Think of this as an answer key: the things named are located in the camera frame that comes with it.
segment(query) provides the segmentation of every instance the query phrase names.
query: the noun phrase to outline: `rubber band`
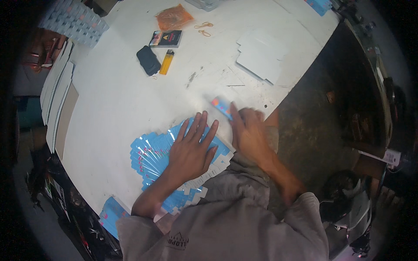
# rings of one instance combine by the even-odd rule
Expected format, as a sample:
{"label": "rubber band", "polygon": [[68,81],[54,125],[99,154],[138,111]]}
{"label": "rubber band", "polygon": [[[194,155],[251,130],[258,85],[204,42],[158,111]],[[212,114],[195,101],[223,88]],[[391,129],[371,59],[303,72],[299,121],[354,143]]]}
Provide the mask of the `rubber band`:
{"label": "rubber band", "polygon": [[202,28],[202,27],[205,27],[205,26],[212,27],[213,26],[213,23],[204,22],[202,25],[195,25],[194,27],[196,29],[198,29],[198,28]]}
{"label": "rubber band", "polygon": [[199,33],[202,33],[202,35],[206,36],[206,37],[210,37],[211,34],[206,32],[205,30],[199,30]]}

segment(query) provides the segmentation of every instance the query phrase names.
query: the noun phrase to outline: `white table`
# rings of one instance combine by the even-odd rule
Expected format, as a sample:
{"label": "white table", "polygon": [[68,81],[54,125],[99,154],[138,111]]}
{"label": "white table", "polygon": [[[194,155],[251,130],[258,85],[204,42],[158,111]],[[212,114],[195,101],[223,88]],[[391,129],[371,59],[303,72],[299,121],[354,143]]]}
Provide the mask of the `white table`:
{"label": "white table", "polygon": [[[181,3],[195,18],[185,25],[166,76],[148,77],[136,53],[158,30],[159,11]],[[217,135],[230,141],[231,129],[209,99],[224,95],[269,115],[303,76],[338,24],[328,11],[319,16],[303,0],[229,0],[209,13],[178,0],[124,0],[105,17],[110,29],[94,49],[76,45],[73,83],[79,93],[68,128],[63,165],[96,213],[117,196],[132,207],[142,177],[130,167],[132,141],[144,133],[163,132],[197,111],[207,110],[208,124],[220,121]],[[194,28],[209,21],[204,37]],[[286,45],[274,86],[235,63],[236,41],[248,30],[263,28]],[[155,48],[160,61],[167,48]]]}

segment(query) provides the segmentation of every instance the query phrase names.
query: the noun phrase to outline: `gray box stack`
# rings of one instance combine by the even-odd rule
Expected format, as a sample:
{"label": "gray box stack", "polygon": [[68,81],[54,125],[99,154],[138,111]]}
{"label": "gray box stack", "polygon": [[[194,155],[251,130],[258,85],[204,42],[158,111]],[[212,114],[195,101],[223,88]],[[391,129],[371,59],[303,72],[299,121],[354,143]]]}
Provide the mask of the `gray box stack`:
{"label": "gray box stack", "polygon": [[102,34],[109,29],[106,22],[80,0],[55,1],[39,27],[90,47],[95,47]]}

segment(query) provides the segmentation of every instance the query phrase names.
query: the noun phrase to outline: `sleeve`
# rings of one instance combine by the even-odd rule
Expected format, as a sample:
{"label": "sleeve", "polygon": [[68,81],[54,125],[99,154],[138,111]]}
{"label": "sleeve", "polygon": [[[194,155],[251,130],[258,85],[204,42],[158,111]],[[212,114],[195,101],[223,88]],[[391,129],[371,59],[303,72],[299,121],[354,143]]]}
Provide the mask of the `sleeve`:
{"label": "sleeve", "polygon": [[121,218],[116,222],[116,229],[124,261],[137,260],[163,237],[150,218]]}
{"label": "sleeve", "polygon": [[302,194],[286,212],[284,222],[312,244],[317,260],[328,260],[328,238],[319,214],[319,201],[313,193]]}

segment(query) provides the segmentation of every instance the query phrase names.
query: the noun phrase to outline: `hand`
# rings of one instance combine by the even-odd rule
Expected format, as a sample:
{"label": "hand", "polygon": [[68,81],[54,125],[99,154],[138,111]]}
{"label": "hand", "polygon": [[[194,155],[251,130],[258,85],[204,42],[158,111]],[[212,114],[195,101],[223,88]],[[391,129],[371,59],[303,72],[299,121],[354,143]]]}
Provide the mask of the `hand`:
{"label": "hand", "polygon": [[230,111],[233,120],[229,123],[232,126],[234,148],[258,166],[265,160],[271,159],[275,153],[268,146],[263,123],[264,114],[247,108],[238,112],[233,103]]}
{"label": "hand", "polygon": [[187,135],[184,136],[189,124],[189,119],[187,119],[181,126],[177,139],[171,147],[168,167],[162,175],[169,175],[170,180],[178,187],[186,181],[204,174],[215,156],[217,147],[213,147],[209,151],[207,149],[215,137],[219,121],[213,122],[206,137],[202,142],[199,142],[205,131],[207,116],[206,111],[203,111],[203,114],[198,112]]}

